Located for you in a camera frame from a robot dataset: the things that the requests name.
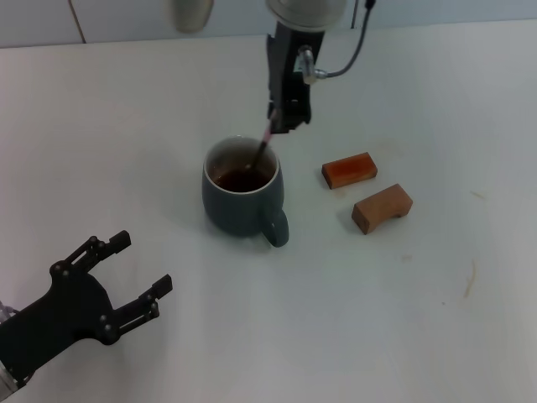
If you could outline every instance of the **cable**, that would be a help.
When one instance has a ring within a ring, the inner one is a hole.
[[[368,29],[369,15],[371,14],[371,10],[373,10],[373,6],[375,5],[375,2],[376,0],[366,1],[366,15],[364,15],[363,17],[362,31],[360,32],[360,40],[358,40],[358,45],[356,47],[356,50],[354,50],[354,54],[352,55],[352,58],[349,60],[349,62],[347,63],[345,67],[343,67],[339,71],[328,73],[326,75],[326,78],[342,76],[343,74],[347,73],[352,67],[352,65],[354,64],[354,61],[360,54],[360,50],[362,50],[363,41],[366,39],[366,31]]]

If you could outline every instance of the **wooden block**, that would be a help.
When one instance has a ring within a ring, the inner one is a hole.
[[[368,234],[389,218],[406,216],[411,207],[412,199],[406,191],[399,184],[393,185],[356,203],[352,220]]]
[[[377,176],[377,166],[369,153],[354,155],[322,166],[322,175],[331,189]]]

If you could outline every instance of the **mug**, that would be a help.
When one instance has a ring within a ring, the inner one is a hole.
[[[256,139],[237,136],[222,140],[209,151],[203,165],[203,206],[211,221],[224,232],[237,237],[263,233],[279,248],[289,240],[289,225],[282,210],[284,177],[271,148],[265,149],[255,168],[263,178],[259,188],[236,191],[222,187],[226,175],[238,173],[234,178],[241,179],[240,173],[252,163],[259,145]],[[245,184],[234,185],[240,188]]]

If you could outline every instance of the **dark liquid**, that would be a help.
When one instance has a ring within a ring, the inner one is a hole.
[[[215,180],[216,184],[227,191],[236,193],[245,193],[247,191],[256,191],[257,189],[269,183],[270,177],[264,175],[258,170],[244,169],[232,170]]]

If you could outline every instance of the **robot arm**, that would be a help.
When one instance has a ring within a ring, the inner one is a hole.
[[[211,13],[212,0],[170,1],[179,31],[203,29]],[[288,133],[301,123],[310,122],[310,85],[316,78],[324,78],[321,71],[315,70],[315,62],[325,31],[343,15],[346,2],[266,0],[278,21],[274,37],[267,38],[268,117],[272,117],[272,133]]]

